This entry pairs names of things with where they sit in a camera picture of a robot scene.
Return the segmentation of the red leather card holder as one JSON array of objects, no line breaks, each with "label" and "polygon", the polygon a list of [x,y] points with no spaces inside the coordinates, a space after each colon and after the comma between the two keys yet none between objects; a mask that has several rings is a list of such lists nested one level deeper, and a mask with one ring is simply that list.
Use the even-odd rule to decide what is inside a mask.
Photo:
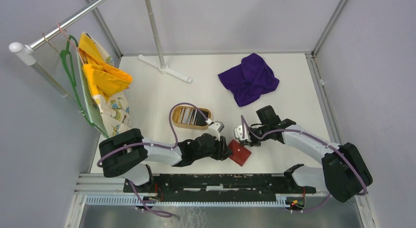
[{"label": "red leather card holder", "polygon": [[229,158],[241,167],[252,154],[250,150],[239,144],[236,140],[232,140],[228,144],[228,147],[232,151]]}]

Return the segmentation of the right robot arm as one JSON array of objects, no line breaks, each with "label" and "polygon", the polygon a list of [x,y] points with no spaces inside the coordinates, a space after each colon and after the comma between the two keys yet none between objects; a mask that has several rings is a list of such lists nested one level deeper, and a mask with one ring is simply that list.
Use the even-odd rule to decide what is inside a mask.
[{"label": "right robot arm", "polygon": [[242,117],[241,124],[234,128],[234,137],[240,144],[259,147],[264,141],[274,140],[303,152],[320,164],[318,168],[297,164],[286,170],[285,190],[295,193],[302,187],[312,187],[316,191],[327,191],[342,203],[368,193],[373,178],[354,144],[326,141],[291,119],[281,120],[270,105],[257,110],[256,114],[259,124],[250,126]]}]

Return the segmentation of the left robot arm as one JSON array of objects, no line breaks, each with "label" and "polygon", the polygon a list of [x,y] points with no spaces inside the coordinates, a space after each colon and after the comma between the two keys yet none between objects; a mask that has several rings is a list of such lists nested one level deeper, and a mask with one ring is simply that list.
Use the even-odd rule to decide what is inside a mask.
[{"label": "left robot arm", "polygon": [[210,157],[223,161],[232,155],[224,136],[217,138],[204,133],[176,145],[164,144],[144,138],[137,128],[102,141],[99,150],[101,157],[97,165],[105,177],[123,177],[145,193],[154,187],[147,161],[186,167],[199,159]]}]

